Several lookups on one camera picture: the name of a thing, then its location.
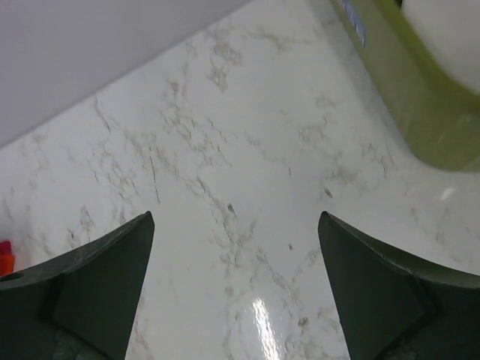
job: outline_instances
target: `sticker on container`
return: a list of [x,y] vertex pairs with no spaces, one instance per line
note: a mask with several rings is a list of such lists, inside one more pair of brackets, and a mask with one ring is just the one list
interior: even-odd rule
[[343,9],[345,10],[346,16],[348,17],[348,20],[350,20],[353,28],[355,29],[355,32],[357,33],[358,39],[360,40],[363,47],[365,47],[367,38],[365,36],[365,26],[363,25],[363,22],[360,20],[359,15],[355,11],[355,8],[353,7],[350,0],[341,0],[341,3]]

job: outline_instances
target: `olive green container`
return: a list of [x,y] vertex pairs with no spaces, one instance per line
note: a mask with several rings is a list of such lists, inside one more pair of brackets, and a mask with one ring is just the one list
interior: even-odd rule
[[447,75],[395,0],[331,0],[412,153],[480,171],[480,96]]

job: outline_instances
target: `white wall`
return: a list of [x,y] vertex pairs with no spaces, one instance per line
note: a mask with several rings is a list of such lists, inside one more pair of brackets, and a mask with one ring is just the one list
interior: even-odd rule
[[0,146],[248,0],[0,0]]

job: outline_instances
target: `black object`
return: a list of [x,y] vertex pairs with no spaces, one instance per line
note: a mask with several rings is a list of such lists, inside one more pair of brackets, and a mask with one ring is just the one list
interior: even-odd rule
[[147,212],[96,241],[0,277],[0,359],[124,359],[154,228]]
[[480,277],[324,212],[322,255],[352,360],[480,359]]

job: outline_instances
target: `marble surface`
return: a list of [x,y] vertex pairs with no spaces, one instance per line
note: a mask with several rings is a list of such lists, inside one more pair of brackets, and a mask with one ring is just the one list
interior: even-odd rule
[[251,2],[0,164],[0,237],[18,269],[153,213],[129,360],[348,359],[325,210],[480,272],[478,176],[408,152],[327,0]]

